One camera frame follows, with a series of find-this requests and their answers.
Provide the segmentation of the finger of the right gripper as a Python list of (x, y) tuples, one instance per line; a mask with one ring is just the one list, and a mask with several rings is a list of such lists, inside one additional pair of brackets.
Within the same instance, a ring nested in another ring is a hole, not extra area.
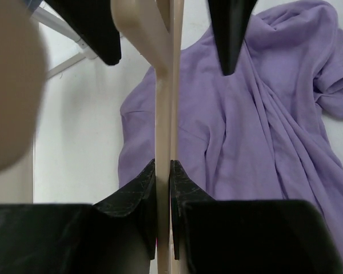
[(108, 66), (121, 60), (120, 34), (111, 14), (110, 0), (48, 0), (70, 27)]
[(232, 75), (257, 0), (208, 0), (222, 74)]

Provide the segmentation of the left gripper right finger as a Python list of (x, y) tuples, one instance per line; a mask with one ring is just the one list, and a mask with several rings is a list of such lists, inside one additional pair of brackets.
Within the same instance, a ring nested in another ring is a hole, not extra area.
[(170, 164), (181, 273), (343, 273), (319, 212), (304, 200), (218, 201)]

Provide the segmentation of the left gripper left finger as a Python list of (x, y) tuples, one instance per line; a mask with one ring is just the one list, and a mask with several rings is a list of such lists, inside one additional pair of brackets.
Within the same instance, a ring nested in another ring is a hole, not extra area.
[(0, 273), (148, 273), (155, 164), (96, 204), (0, 204)]

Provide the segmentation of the wooden hanger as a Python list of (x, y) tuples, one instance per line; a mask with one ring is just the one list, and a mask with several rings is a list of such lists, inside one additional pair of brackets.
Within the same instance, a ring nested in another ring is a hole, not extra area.
[[(158, 272), (170, 273), (173, 46), (157, 1), (111, 1), (115, 27), (155, 69), (155, 199)], [(0, 171), (32, 143), (45, 82), (38, 31), (17, 1), (0, 1)]]

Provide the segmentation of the purple t shirt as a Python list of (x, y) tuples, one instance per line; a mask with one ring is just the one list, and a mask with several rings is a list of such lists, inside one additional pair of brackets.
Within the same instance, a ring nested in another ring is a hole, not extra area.
[(304, 199), (343, 250), (343, 166), (322, 112), (343, 118), (343, 30), (324, 1), (251, 17), (234, 74), (213, 32), (181, 53), (178, 156), (220, 200)]

